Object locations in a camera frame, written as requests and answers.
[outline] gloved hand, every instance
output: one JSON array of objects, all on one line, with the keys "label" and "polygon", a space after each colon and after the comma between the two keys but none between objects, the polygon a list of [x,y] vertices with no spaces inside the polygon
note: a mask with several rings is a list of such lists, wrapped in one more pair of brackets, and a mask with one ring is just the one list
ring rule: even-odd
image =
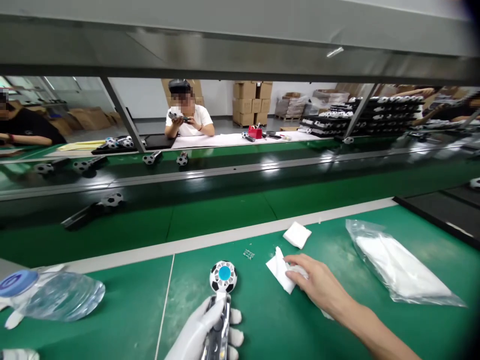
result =
[{"label": "gloved hand", "polygon": [[[212,327],[220,320],[225,306],[225,299],[219,300],[207,312],[210,297],[190,315],[180,335],[166,355],[165,360],[200,360],[204,349],[204,342]],[[230,325],[239,324],[242,321],[242,314],[236,309],[230,309]],[[228,331],[228,342],[239,347],[244,342],[244,333],[234,328]],[[237,360],[238,351],[228,346],[228,360]]]}]

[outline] red container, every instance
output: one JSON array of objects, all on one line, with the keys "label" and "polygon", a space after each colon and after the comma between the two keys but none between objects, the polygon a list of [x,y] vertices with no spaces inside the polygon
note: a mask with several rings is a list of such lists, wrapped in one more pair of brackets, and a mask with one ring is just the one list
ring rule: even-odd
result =
[{"label": "red container", "polygon": [[261,139],[262,138],[262,129],[254,128],[253,126],[248,127],[248,135],[250,135],[254,139]]}]

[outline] black t-shirt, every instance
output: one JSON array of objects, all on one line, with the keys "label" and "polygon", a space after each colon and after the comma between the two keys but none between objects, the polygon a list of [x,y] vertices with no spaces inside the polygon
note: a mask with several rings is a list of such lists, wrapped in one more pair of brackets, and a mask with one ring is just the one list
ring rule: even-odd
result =
[{"label": "black t-shirt", "polygon": [[438,114],[434,115],[433,119],[450,121],[459,116],[470,116],[476,110],[476,108],[470,107],[468,104],[464,104],[457,107],[446,108],[445,110],[442,110]]},{"label": "black t-shirt", "polygon": [[22,108],[14,118],[0,120],[0,133],[25,136],[41,136],[51,140],[52,145],[66,144],[67,141],[43,116]]}]

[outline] pallet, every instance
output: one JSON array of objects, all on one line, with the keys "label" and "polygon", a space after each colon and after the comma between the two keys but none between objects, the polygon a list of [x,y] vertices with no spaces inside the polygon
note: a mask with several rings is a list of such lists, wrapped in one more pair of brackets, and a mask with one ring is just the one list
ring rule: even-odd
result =
[{"label": "pallet", "polygon": [[235,122],[235,121],[233,121],[233,123],[234,123],[235,125],[237,125],[239,128],[242,128],[242,129],[243,129],[243,128],[248,128],[248,127],[252,126],[252,125],[242,125],[242,124],[239,124],[238,122]]},{"label": "pallet", "polygon": [[278,116],[278,115],[275,115],[274,116],[274,119],[280,119],[280,120],[283,120],[284,122],[285,121],[300,121],[302,117],[284,117],[284,116]]}]

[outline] white t-shirt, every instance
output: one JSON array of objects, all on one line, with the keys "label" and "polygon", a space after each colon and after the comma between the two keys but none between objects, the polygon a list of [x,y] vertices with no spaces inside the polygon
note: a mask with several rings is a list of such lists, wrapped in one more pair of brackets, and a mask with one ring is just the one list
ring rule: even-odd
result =
[{"label": "white t-shirt", "polygon": [[[169,118],[169,112],[176,113],[176,114],[182,114],[182,110],[178,106],[172,106],[171,108],[168,109],[166,112],[166,126],[172,126],[172,119]],[[208,125],[208,124],[213,124],[214,122],[210,118],[210,114],[207,111],[206,108],[204,108],[201,105],[196,105],[195,104],[195,114],[193,115],[195,118],[195,121],[200,124],[200,125]],[[194,128],[192,125],[183,123],[180,125],[180,128],[178,129],[178,133],[181,136],[198,136],[198,135],[203,135],[200,131],[198,131],[196,128]]]}]

